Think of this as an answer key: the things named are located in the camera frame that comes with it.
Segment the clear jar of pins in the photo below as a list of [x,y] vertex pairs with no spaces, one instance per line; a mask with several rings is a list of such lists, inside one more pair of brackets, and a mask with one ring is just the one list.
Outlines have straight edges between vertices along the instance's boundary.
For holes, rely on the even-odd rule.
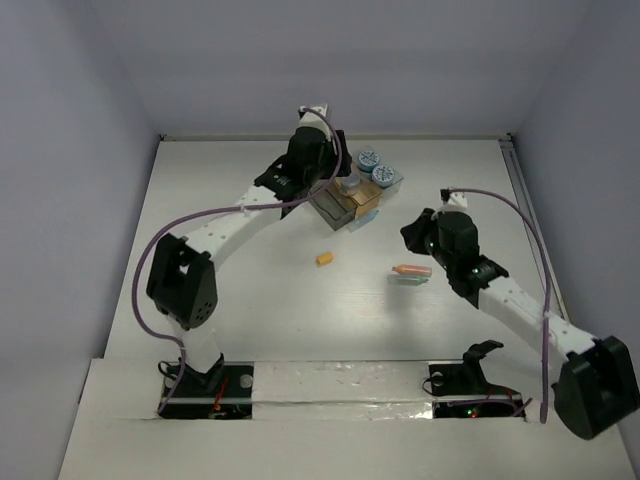
[[361,177],[351,174],[347,177],[339,177],[336,180],[338,191],[344,196],[353,196],[358,193],[361,185]]

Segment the orange highlighter marker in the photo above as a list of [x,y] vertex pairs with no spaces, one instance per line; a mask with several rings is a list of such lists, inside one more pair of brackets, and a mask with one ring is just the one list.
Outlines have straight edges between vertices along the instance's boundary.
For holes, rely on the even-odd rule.
[[426,266],[400,264],[392,267],[392,271],[399,275],[411,275],[430,278],[432,269]]

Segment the blue lidded round tin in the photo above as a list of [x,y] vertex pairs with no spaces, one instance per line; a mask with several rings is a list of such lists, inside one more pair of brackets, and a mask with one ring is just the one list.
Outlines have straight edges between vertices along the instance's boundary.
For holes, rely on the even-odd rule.
[[360,171],[370,173],[380,164],[380,156],[374,150],[361,150],[356,156],[356,164]]

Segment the green highlighter marker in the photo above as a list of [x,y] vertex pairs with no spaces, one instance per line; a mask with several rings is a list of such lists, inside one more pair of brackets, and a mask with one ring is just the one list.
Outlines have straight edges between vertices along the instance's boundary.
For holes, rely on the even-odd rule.
[[387,281],[390,285],[419,286],[427,283],[429,278],[421,275],[390,274]]

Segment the orange marker cap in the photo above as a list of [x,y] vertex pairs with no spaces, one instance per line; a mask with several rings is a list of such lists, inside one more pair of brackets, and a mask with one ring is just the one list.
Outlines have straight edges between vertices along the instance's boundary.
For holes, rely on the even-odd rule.
[[330,264],[334,260],[334,254],[332,252],[326,252],[316,257],[316,264],[318,266],[325,266]]

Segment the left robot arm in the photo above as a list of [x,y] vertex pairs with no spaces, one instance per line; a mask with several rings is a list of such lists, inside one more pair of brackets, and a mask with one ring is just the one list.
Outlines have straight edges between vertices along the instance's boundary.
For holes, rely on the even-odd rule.
[[287,149],[231,207],[205,214],[205,224],[181,237],[168,231],[154,242],[146,295],[174,324],[178,365],[164,370],[178,386],[201,395],[222,381],[224,356],[209,321],[218,304],[217,272],[261,230],[351,172],[341,130],[299,125]]

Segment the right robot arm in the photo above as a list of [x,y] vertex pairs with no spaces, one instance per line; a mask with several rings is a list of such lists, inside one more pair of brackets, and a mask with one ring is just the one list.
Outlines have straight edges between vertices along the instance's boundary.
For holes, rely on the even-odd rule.
[[531,395],[552,406],[574,435],[591,440],[638,411],[639,386],[627,346],[545,313],[504,267],[481,254],[469,215],[426,208],[400,234],[410,252],[435,259],[459,297],[540,354],[547,365]]

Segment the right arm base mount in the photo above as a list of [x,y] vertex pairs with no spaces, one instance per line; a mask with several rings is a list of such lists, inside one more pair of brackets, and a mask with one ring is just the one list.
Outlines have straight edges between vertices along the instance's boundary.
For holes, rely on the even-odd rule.
[[526,418],[531,400],[487,381],[481,361],[504,347],[495,340],[472,344],[458,360],[430,362],[422,390],[432,398],[434,419]]

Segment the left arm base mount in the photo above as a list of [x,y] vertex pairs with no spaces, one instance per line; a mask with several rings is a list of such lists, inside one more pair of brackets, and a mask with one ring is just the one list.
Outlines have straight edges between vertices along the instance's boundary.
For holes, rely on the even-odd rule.
[[164,377],[159,416],[174,420],[247,420],[252,418],[253,363],[226,363],[221,357],[207,373],[161,361]]

